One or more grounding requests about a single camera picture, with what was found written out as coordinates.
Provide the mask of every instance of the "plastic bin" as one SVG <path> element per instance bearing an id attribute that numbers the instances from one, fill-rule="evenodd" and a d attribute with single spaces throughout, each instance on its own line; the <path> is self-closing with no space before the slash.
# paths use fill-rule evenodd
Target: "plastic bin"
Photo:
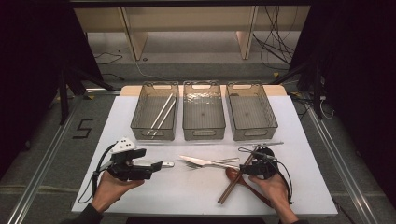
<path id="1" fill-rule="evenodd" d="M 184 139 L 223 139 L 225 118 L 219 82 L 185 81 L 183 84 Z"/>
<path id="2" fill-rule="evenodd" d="M 136 140 L 175 140 L 177 82 L 145 82 L 131 128 Z"/>
<path id="3" fill-rule="evenodd" d="M 276 117 L 260 81 L 229 82 L 226 102 L 234 141 L 274 136 Z"/>

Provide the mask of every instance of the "black sleeve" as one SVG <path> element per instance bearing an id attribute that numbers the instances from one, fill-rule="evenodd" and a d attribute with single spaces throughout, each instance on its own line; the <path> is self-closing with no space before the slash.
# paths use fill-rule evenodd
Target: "black sleeve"
<path id="1" fill-rule="evenodd" d="M 99 224 L 102 220 L 103 215 L 98 213 L 96 209 L 89 203 L 87 207 L 74 219 L 67 219 L 61 222 L 61 224 Z"/>
<path id="2" fill-rule="evenodd" d="M 293 222 L 291 224 L 309 224 L 309 222 L 307 220 L 298 220 L 298 221 Z"/>

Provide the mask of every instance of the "human hand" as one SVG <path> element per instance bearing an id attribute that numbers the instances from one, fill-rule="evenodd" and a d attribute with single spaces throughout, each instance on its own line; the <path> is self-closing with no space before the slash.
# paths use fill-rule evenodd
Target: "human hand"
<path id="1" fill-rule="evenodd" d="M 91 205 L 96 211 L 103 213 L 111 204 L 119 200 L 126 191 L 143 183 L 145 183 L 144 180 L 121 181 L 114 178 L 108 171 L 104 171 Z"/>
<path id="2" fill-rule="evenodd" d="M 251 175 L 249 180 L 259 185 L 264 197 L 271 202 L 282 223 L 298 221 L 297 216 L 289 205 L 286 183 L 279 174 L 275 174 L 268 179 L 260 179 L 255 175 Z"/>

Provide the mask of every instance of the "aluminum rail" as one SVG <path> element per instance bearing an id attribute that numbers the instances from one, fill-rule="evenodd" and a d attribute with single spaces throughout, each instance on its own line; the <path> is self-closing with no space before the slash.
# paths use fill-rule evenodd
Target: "aluminum rail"
<path id="1" fill-rule="evenodd" d="M 83 96 L 76 96 L 73 100 L 73 104 L 71 106 L 71 113 L 67 120 L 58 128 L 55 136 L 50 143 L 46 154 L 44 155 L 43 160 L 41 160 L 40 164 L 38 165 L 35 174 L 32 176 L 32 179 L 29 185 L 26 187 L 24 193 L 20 197 L 19 201 L 15 205 L 9 219 L 8 224 L 17 224 L 22 223 L 30 206 L 32 205 L 33 199 L 35 198 L 37 191 L 44 180 L 44 177 L 47 174 L 48 169 L 50 168 L 53 159 L 58 152 L 58 149 L 64 140 L 64 136 L 70 127 L 70 123 L 74 114 L 78 108 L 78 106 L 82 102 Z"/>
<path id="2" fill-rule="evenodd" d="M 318 130 L 320 138 L 322 139 L 332 162 L 334 163 L 335 168 L 340 175 L 346 190 L 349 193 L 349 196 L 352 199 L 352 202 L 355 204 L 356 209 L 358 210 L 359 215 L 361 216 L 361 220 L 365 224 L 375 224 L 378 223 L 377 218 L 375 217 L 375 213 L 368 203 L 366 197 L 364 196 L 361 188 L 347 167 L 346 162 L 343 159 L 340 151 L 338 150 L 337 145 L 332 140 L 332 136 L 327 130 L 323 120 L 319 120 L 315 112 L 308 107 L 309 116 L 315 124 L 315 127 Z"/>

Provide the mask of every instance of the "fork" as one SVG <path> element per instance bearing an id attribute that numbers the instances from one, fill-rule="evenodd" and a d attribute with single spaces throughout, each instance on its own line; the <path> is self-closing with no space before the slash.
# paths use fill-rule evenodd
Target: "fork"
<path id="1" fill-rule="evenodd" d="M 217 163 L 228 163 L 228 162 L 233 162 L 233 161 L 239 161 L 239 158 L 230 158 L 230 159 L 224 159 L 224 160 L 219 160 L 219 161 L 213 161 L 213 162 L 217 162 Z M 189 166 L 190 168 L 193 169 L 198 169 L 198 168 L 202 168 L 203 166 L 186 161 L 187 166 Z"/>

